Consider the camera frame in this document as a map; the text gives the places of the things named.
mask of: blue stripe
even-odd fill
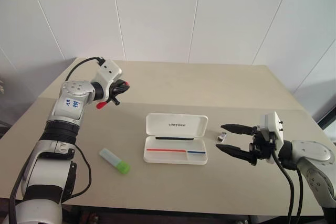
[[[205,152],[198,152],[198,151],[188,151],[189,153],[202,153],[205,154]]]

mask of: black cable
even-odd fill
[[[275,151],[272,152],[272,157],[275,161],[275,163],[278,165],[279,169],[281,170],[282,174],[286,177],[289,187],[290,187],[290,203],[289,203],[289,209],[288,209],[288,214],[287,214],[287,223],[290,224],[290,220],[292,217],[292,211],[293,211],[293,205],[294,205],[294,184],[292,179],[289,177],[288,173],[285,171],[285,169],[282,167],[280,164],[280,161],[277,157],[277,154]]]
[[[84,153],[82,152],[82,150],[81,150],[77,145],[75,145],[75,147],[77,148],[77,150],[79,150],[80,154],[82,155],[82,157],[83,157],[83,159],[84,159],[84,162],[85,162],[86,165],[88,166],[88,170],[89,170],[89,183],[88,183],[88,185],[86,186],[86,188],[84,188],[83,191],[80,191],[79,193],[76,193],[76,194],[71,195],[71,196],[70,196],[69,198],[67,198],[66,200],[75,198],[75,197],[80,196],[80,195],[82,195],[83,193],[85,193],[85,192],[89,189],[89,187],[91,186],[91,182],[92,182],[91,166],[90,166],[89,162],[86,160],[86,158],[85,158]]]
[[[80,65],[82,65],[83,63],[88,62],[88,61],[90,61],[90,60],[97,60],[100,66],[105,62],[104,59],[99,58],[99,57],[91,57],[91,58],[87,58],[87,59],[81,61],[80,63],[78,63],[77,65],[75,65],[75,66],[73,67],[73,69],[71,69],[71,71],[68,73],[68,76],[66,77],[65,81],[68,81],[68,80],[69,80],[71,74],[74,72],[74,70],[75,70],[76,68],[78,68]]]
[[[15,198],[16,198],[17,190],[19,188],[21,179],[22,179],[23,174],[24,174],[24,172],[25,172],[25,170],[27,168],[30,156],[31,156],[31,154],[29,155],[29,157],[27,158],[25,164],[22,166],[21,171],[17,175],[17,178],[16,178],[15,184],[13,186],[12,192],[10,193],[9,204],[8,204],[8,219],[9,219],[9,224],[17,224],[17,221],[16,221],[16,210],[15,210]]]
[[[294,224],[297,224],[299,222],[300,215],[301,215],[301,210],[302,210],[302,203],[303,203],[303,180],[302,180],[302,175],[301,175],[301,172],[298,168],[296,168],[296,172],[298,173],[298,176],[299,176],[300,198],[299,198],[299,207],[298,207],[298,211],[296,213],[296,220],[295,220]]]

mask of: table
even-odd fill
[[[93,182],[84,195],[69,200],[69,204],[216,214],[286,215],[289,186],[278,167],[265,161],[258,161],[253,167],[220,152],[215,147],[216,137],[221,131],[219,126],[225,123],[254,126],[262,114],[276,110],[284,121],[285,139],[320,141],[335,149],[265,66],[119,61],[117,64],[124,71],[123,78],[130,81],[131,89],[119,96],[120,106],[111,104],[102,110],[93,105],[87,107],[77,144],[90,162]],[[75,71],[74,79],[90,80],[95,67],[84,65]],[[9,197],[25,158],[43,132],[67,71],[41,94],[0,140],[0,174],[6,175],[1,178],[0,197]],[[201,166],[146,163],[143,160],[144,118],[149,112],[207,115],[209,123],[205,144],[208,163]],[[226,141],[247,150],[251,138],[228,133]],[[122,175],[104,161],[98,155],[104,147],[128,162],[131,171]],[[78,164],[75,191],[80,191],[87,184],[87,168],[79,153],[75,162]],[[289,171],[289,174],[297,189],[295,214],[299,198],[298,179],[295,172]],[[305,181],[303,200],[302,215],[323,214]]]

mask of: small metal object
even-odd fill
[[[226,138],[226,132],[222,132],[218,137],[217,140],[221,143],[223,143],[225,141]]]

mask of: robotic arm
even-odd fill
[[[118,105],[116,96],[130,87],[118,79],[121,69],[113,61],[101,59],[99,65],[92,82],[63,83],[45,130],[28,158],[21,181],[23,201],[16,206],[16,215],[9,214],[4,223],[62,223],[61,203],[71,198],[75,186],[77,164],[71,160],[84,107],[93,101],[100,102],[99,109],[110,101]]]
[[[260,126],[248,127],[239,124],[225,124],[222,128],[236,133],[253,136],[249,151],[226,144],[216,144],[223,152],[257,164],[257,159],[273,163],[275,151],[283,168],[299,168],[324,211],[328,223],[336,222],[336,162],[334,152],[315,141],[283,140],[283,127],[276,112],[264,115]]]

